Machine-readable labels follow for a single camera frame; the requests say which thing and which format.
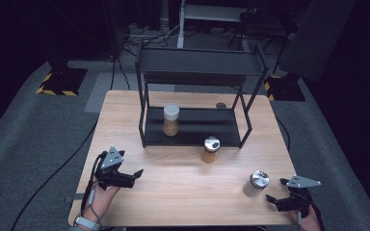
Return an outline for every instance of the equipment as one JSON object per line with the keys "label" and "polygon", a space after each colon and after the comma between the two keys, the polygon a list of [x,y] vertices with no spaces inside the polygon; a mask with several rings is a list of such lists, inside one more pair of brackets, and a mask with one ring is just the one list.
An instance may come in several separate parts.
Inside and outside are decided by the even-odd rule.
{"label": "equipment", "polygon": [[308,190],[310,187],[321,186],[321,182],[294,175],[290,180],[281,178],[280,183],[288,187],[290,196],[288,198],[275,199],[266,194],[267,201],[275,204],[279,212],[299,211],[297,220],[299,225],[301,225],[301,219],[308,216],[308,206],[311,204],[314,208],[321,230],[325,230],[324,224],[321,220],[321,213],[314,204],[310,191]]}
{"label": "equipment", "polygon": [[98,155],[95,163],[92,167],[92,175],[89,181],[88,186],[86,187],[86,192],[83,196],[81,210],[83,211],[86,208],[86,202],[91,194],[91,190],[93,187],[93,176],[94,176],[94,168],[97,161],[100,159],[100,162],[97,165],[95,171],[95,177],[97,178],[98,186],[103,189],[107,190],[108,187],[123,187],[123,188],[130,188],[132,189],[135,184],[135,180],[140,178],[143,174],[143,169],[135,172],[133,175],[125,174],[119,172],[119,167],[121,166],[122,162],[124,161],[124,153],[125,151],[117,151],[115,147],[110,147],[109,152],[103,151],[100,155]]}

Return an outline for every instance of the yellow black striped tape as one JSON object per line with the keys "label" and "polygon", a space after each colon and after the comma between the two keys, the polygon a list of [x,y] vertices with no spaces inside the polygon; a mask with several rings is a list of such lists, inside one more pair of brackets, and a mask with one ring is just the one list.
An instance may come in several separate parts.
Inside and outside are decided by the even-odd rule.
{"label": "yellow black striped tape", "polygon": [[52,72],[49,72],[46,77],[44,77],[43,82],[41,82],[40,87],[36,91],[36,93],[43,93],[43,88],[44,88],[44,82],[50,79],[50,76],[52,76]]}
{"label": "yellow black striped tape", "polygon": [[274,101],[275,97],[273,94],[272,86],[270,86],[268,77],[274,78],[274,79],[280,79],[280,76],[267,76],[264,78],[263,84],[264,84],[264,89],[267,91],[267,97],[269,98],[270,101]]}
{"label": "yellow black striped tape", "polygon": [[44,84],[50,79],[52,76],[52,72],[50,71],[43,79],[40,84],[40,87],[36,91],[36,93],[45,93],[50,95],[69,95],[69,96],[76,96],[78,92],[74,92],[73,90],[48,90],[44,87]]}

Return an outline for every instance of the silver lid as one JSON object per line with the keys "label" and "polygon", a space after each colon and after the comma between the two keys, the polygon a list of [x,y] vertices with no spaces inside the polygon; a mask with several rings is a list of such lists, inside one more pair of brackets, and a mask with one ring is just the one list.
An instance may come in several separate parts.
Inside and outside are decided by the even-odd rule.
{"label": "silver lid", "polygon": [[209,152],[218,151],[221,146],[221,142],[215,137],[208,137],[205,140],[205,149]]}
{"label": "silver lid", "polygon": [[269,185],[270,179],[264,171],[257,170],[251,175],[251,183],[259,189],[266,188]]}

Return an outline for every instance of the wooden table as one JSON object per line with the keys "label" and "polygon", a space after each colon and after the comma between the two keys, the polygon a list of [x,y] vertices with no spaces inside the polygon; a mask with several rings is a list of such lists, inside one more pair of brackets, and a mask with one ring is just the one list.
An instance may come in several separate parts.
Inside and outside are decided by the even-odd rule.
{"label": "wooden table", "polygon": [[[232,94],[151,92],[153,104],[174,102],[179,107],[212,107],[218,102],[231,106]],[[295,174],[269,100],[258,95],[251,107],[253,130],[242,149],[221,147],[217,160],[205,164],[201,146],[142,147],[138,122],[140,101],[136,91],[107,93],[77,194],[84,193],[98,154],[114,145],[125,150],[120,172],[144,169],[133,189],[122,189],[102,219],[106,226],[183,225],[280,225],[292,224],[285,213],[267,202],[265,194],[285,198],[288,191],[279,178]],[[243,134],[244,115],[235,110]],[[264,190],[249,182],[256,170],[268,173]],[[75,199],[68,221],[80,212]]]}

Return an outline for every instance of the human arm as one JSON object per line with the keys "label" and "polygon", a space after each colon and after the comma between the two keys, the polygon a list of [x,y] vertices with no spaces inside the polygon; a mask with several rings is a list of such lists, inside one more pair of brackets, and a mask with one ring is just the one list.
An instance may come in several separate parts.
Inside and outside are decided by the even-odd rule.
{"label": "human arm", "polygon": [[[82,217],[92,222],[99,223],[109,209],[114,196],[119,192],[120,187],[112,187],[111,189],[105,191],[101,189],[98,184],[94,184],[92,188],[94,189],[92,204],[86,204],[86,208],[83,211]],[[81,230],[91,231],[90,228],[84,225],[77,224],[76,227],[80,228]]]}
{"label": "human arm", "polygon": [[[288,215],[291,219],[295,222],[298,221],[298,211],[288,211]],[[300,226],[300,230],[302,231],[321,231],[320,222],[317,219],[317,215],[315,213],[314,208],[310,204],[308,206],[308,215],[305,218],[302,218],[302,224]]]}

